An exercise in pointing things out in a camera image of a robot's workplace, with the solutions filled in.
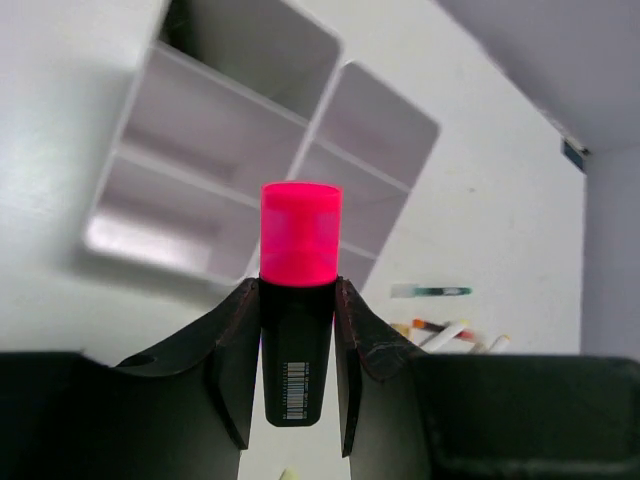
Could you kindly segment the pink cap black highlighter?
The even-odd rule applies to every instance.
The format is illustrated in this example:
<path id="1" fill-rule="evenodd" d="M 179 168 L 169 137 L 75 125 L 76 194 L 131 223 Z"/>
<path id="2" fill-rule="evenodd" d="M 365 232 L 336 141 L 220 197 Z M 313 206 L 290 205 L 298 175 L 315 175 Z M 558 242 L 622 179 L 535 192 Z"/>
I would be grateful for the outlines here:
<path id="1" fill-rule="evenodd" d="M 265 416 L 276 427 L 321 417 L 335 284 L 342 190 L 309 182 L 261 189 L 259 296 Z"/>

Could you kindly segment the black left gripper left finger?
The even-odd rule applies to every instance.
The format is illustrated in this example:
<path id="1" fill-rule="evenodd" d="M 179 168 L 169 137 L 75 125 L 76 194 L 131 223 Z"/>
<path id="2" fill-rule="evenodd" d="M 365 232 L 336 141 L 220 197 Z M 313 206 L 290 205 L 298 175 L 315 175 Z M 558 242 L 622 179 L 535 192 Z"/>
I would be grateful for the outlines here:
<path id="1" fill-rule="evenodd" d="M 3 354 L 2 477 L 236 478 L 259 336 L 258 283 L 247 279 L 116 366 L 77 352 Z"/>

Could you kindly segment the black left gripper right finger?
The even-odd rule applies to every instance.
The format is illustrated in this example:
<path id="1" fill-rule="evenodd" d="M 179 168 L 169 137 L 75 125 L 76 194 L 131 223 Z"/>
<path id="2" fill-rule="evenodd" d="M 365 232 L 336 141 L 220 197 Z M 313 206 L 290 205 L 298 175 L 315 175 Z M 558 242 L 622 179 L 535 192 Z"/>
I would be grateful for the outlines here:
<path id="1" fill-rule="evenodd" d="M 342 454 L 355 479 L 635 479 L 639 365 L 429 354 L 336 285 Z"/>

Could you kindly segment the white marker yellow cap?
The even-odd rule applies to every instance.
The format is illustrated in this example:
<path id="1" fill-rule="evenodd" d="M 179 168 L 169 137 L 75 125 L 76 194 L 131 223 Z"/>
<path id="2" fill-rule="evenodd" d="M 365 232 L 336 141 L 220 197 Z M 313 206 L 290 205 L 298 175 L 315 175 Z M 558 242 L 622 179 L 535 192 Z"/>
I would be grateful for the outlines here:
<path id="1" fill-rule="evenodd" d="M 443 347 L 449 341 L 455 339 L 455 336 L 466 327 L 466 324 L 464 322 L 453 322 L 446 325 L 447 328 L 440 333 L 431 333 L 425 331 L 427 333 L 431 333 L 432 336 L 425 340 L 422 340 L 418 344 L 418 346 L 427 352 L 436 351 Z"/>

